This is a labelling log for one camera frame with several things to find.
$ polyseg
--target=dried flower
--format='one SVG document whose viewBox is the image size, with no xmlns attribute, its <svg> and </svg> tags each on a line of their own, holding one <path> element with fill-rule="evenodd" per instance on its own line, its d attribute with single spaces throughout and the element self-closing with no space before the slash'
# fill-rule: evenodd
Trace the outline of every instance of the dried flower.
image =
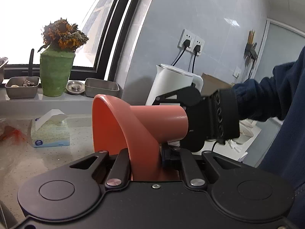
<svg viewBox="0 0 305 229">
<path fill-rule="evenodd" d="M 44 27 L 43 43 L 44 45 L 40 47 L 38 52 L 42 48 L 47 48 L 48 45 L 55 44 L 58 45 L 62 50 L 71 49 L 75 52 L 77 48 L 86 44 L 88 37 L 77 29 L 78 25 L 70 25 L 67 19 L 55 21 Z"/>
</svg>

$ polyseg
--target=door frame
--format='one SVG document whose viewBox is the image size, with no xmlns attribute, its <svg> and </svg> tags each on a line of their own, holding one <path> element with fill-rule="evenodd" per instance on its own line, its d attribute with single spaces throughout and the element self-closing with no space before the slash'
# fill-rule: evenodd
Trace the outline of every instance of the door frame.
<svg viewBox="0 0 305 229">
<path fill-rule="evenodd" d="M 294 33 L 297 33 L 297 34 L 305 37 L 305 32 L 303 32 L 303 31 L 301 31 L 301 30 L 299 30 L 299 29 L 297 29 L 295 27 L 289 26 L 289 25 L 287 25 L 285 23 L 276 21 L 274 19 L 267 18 L 267 23 L 266 23 L 266 27 L 265 27 L 265 32 L 264 32 L 262 44 L 261 44 L 260 51 L 259 51 L 258 56 L 257 56 L 257 62 L 256 62 L 256 65 L 255 65 L 253 71 L 252 71 L 252 74 L 251 74 L 250 78 L 254 78 L 254 76 L 256 74 L 256 71 L 257 71 L 257 68 L 258 68 L 258 65 L 260 64 L 260 60 L 262 58 L 264 47 L 265 47 L 267 36 L 268 36 L 268 31 L 269 31 L 270 23 L 272 23 L 274 25 L 277 25 L 277 26 L 280 26 L 280 27 L 283 27 L 285 29 L 288 29 L 288 30 L 290 30 L 290 31 L 292 31 Z"/>
</svg>

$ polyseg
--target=white electric kettle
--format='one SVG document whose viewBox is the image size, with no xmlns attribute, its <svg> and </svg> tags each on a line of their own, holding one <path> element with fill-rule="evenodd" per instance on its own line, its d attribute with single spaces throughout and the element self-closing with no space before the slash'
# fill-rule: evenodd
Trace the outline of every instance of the white electric kettle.
<svg viewBox="0 0 305 229">
<path fill-rule="evenodd" d="M 174 66 L 161 64 L 157 65 L 157 75 L 152 84 L 146 105 L 152 105 L 155 98 L 159 95 L 191 86 L 194 83 L 196 89 L 201 91 L 203 80 L 201 76 Z"/>
</svg>

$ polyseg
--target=window frame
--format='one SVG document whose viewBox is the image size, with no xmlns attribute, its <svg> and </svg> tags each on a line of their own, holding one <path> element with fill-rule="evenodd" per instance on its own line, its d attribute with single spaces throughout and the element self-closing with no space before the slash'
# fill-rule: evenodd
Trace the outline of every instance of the window frame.
<svg viewBox="0 0 305 229">
<path fill-rule="evenodd" d="M 94 67 L 73 66 L 70 73 L 70 80 L 86 80 L 86 78 L 104 79 L 106 69 L 108 66 L 111 50 L 115 42 L 116 34 L 119 30 L 119 25 L 122 20 L 124 11 L 128 5 L 129 0 L 113 0 L 112 6 L 108 13 L 103 32 L 100 38 Z M 113 81 L 117 69 L 120 53 L 123 49 L 124 41 L 132 21 L 133 14 L 137 7 L 139 0 L 132 0 L 129 4 L 127 14 L 124 18 L 123 26 L 120 29 L 119 39 L 115 46 L 115 53 L 111 60 L 110 72 L 108 80 Z M 28 64 L 14 64 L 6 65 L 4 78 L 28 76 Z M 39 75 L 39 65 L 33 65 L 33 76 Z"/>
</svg>

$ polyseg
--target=metal lid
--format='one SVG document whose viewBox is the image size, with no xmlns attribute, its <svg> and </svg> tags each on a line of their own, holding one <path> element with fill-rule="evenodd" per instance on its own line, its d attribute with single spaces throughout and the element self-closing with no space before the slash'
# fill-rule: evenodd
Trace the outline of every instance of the metal lid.
<svg viewBox="0 0 305 229">
<path fill-rule="evenodd" d="M 73 95 L 80 95 L 85 91 L 85 85 L 79 81 L 70 81 L 67 83 L 66 90 Z"/>
<path fill-rule="evenodd" d="M 182 74 L 182 75 L 185 75 L 185 76 L 188 76 L 188 77 L 193 77 L 194 75 L 188 71 L 185 71 L 185 70 L 182 70 L 182 69 L 179 69 L 175 66 L 171 66 L 171 65 L 167 65 L 167 64 L 160 64 L 160 66 L 162 68 L 165 68 L 165 69 L 168 69 L 168 70 L 172 70 L 174 72 L 177 72 L 179 74 Z"/>
</svg>

